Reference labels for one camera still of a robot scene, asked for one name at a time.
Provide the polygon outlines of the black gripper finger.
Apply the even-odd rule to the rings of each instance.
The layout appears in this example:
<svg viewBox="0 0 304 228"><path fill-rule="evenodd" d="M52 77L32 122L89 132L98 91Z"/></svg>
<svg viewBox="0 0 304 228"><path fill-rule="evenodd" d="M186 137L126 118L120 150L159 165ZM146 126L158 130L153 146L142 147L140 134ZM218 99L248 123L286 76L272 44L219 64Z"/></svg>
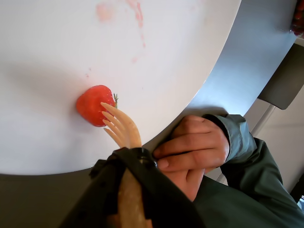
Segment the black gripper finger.
<svg viewBox="0 0 304 228"><path fill-rule="evenodd" d="M205 227L192 202L159 171L148 150L134 148L128 153L128 167L144 187L145 208L154 228Z"/></svg>
<svg viewBox="0 0 304 228"><path fill-rule="evenodd" d="M98 160L91 168L90 184L61 223L61 228L116 228L109 216L118 212L118 187L126 169L123 153L113 151L107 160Z"/></svg>

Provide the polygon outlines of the man's left hand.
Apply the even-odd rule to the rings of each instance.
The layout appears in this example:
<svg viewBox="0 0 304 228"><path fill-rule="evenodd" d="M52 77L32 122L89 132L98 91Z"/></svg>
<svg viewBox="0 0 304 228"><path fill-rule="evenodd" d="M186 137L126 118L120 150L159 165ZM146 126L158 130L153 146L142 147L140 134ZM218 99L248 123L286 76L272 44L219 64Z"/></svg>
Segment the man's left hand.
<svg viewBox="0 0 304 228"><path fill-rule="evenodd" d="M169 178L190 200L194 201L205 173L209 173L214 168L206 169L186 169L180 168L176 171L163 171L162 173Z"/></svg>

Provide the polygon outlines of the man's right hand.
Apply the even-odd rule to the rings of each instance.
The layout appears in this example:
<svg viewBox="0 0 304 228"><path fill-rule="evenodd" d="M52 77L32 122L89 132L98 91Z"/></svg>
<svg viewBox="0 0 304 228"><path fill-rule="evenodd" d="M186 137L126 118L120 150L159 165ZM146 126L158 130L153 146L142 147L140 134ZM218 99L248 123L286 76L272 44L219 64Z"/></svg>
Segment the man's right hand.
<svg viewBox="0 0 304 228"><path fill-rule="evenodd" d="M188 115L153 155L162 171L173 172L219 167L229 150L228 139L219 126L206 118Z"/></svg>

